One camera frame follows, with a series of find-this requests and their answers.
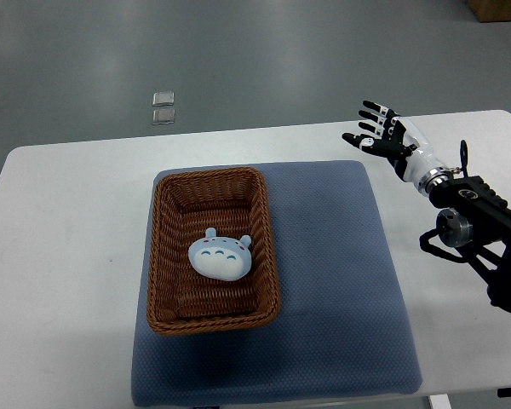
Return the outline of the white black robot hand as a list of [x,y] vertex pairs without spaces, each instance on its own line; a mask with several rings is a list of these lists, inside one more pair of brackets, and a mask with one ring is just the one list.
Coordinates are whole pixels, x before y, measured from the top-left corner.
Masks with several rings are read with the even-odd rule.
[[405,182],[411,182],[420,194],[430,194],[434,187],[450,180],[450,168],[434,154],[426,136],[406,117],[400,117],[391,108],[374,101],[363,100],[364,110],[358,126],[374,135],[388,133],[394,141],[369,135],[343,133],[342,139],[364,153],[381,158],[405,158],[405,168],[396,173]]

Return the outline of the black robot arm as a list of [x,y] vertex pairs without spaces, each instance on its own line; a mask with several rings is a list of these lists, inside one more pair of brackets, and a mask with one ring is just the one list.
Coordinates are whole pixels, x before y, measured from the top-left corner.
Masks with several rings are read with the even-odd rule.
[[385,158],[396,176],[414,186],[437,209],[435,227],[419,238],[420,248],[469,265],[487,285],[491,306],[511,314],[511,210],[480,177],[468,173],[468,144],[460,164],[438,159],[426,136],[393,109],[364,101],[360,133],[342,139],[360,151]]

